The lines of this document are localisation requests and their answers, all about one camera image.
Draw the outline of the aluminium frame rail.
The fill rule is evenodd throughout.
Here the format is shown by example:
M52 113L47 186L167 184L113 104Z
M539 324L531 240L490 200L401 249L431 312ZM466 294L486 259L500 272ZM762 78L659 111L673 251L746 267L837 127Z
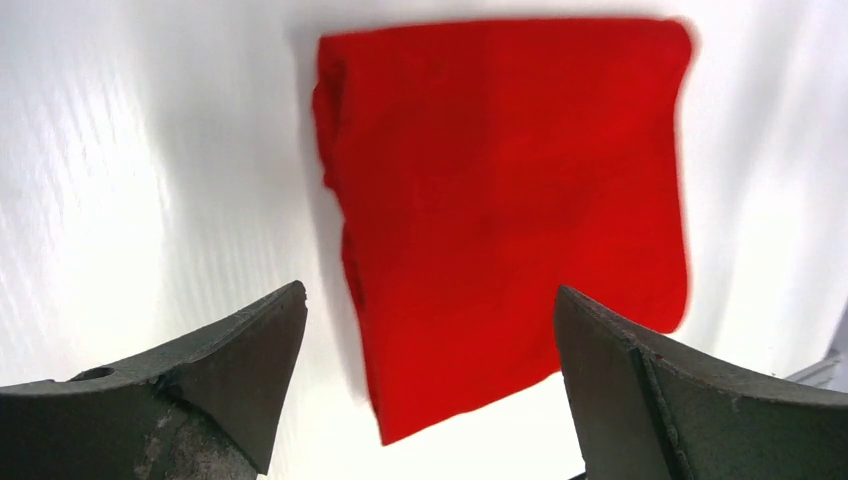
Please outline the aluminium frame rail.
M800 385L846 393L845 356L837 350L830 350L823 360L791 374L786 380Z

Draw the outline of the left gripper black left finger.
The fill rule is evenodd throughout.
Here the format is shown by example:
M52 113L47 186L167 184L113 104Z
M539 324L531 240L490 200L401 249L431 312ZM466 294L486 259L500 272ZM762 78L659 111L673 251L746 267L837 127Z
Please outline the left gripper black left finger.
M1 390L5 479L254 479L268 472L307 319L291 282L67 381Z

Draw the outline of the red t shirt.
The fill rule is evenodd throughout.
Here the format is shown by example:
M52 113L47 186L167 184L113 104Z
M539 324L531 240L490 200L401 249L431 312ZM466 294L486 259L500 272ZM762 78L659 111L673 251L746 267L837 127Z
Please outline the red t shirt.
M683 23L634 17L321 37L316 141L383 444L553 374L562 285L678 327L692 54Z

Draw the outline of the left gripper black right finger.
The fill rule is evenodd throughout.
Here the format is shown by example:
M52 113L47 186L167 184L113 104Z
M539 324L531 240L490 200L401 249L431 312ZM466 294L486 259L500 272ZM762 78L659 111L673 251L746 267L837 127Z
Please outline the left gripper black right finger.
M845 394L763 375L558 290L554 330L588 479L843 479Z

